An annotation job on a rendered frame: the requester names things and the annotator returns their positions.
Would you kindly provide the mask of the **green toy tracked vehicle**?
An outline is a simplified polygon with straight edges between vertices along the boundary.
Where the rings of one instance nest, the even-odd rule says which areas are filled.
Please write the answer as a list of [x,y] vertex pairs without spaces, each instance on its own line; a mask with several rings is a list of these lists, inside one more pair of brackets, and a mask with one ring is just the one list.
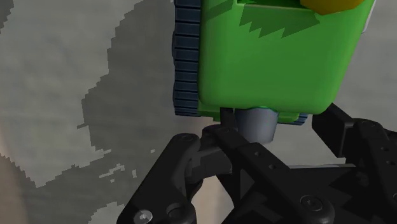
[[173,104],[269,143],[336,98],[376,0],[174,0]]

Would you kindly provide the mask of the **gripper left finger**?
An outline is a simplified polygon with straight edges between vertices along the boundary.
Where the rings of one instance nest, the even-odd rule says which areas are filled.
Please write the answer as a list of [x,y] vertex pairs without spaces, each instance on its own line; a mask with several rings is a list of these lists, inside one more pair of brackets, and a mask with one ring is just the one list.
[[234,110],[220,110],[220,125],[202,135],[174,136],[132,198],[116,224],[197,224],[193,196],[203,180],[216,176],[234,208],[222,224],[291,224],[291,209],[264,180],[253,178],[246,162],[229,157],[231,147],[246,140],[236,132]]

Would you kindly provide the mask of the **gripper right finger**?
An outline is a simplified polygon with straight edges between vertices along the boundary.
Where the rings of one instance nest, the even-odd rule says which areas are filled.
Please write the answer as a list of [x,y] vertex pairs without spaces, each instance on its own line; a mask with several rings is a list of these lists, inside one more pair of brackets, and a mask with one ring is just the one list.
[[397,224],[397,132],[352,118],[335,104],[312,117],[312,128],[336,157],[363,170],[373,211]]

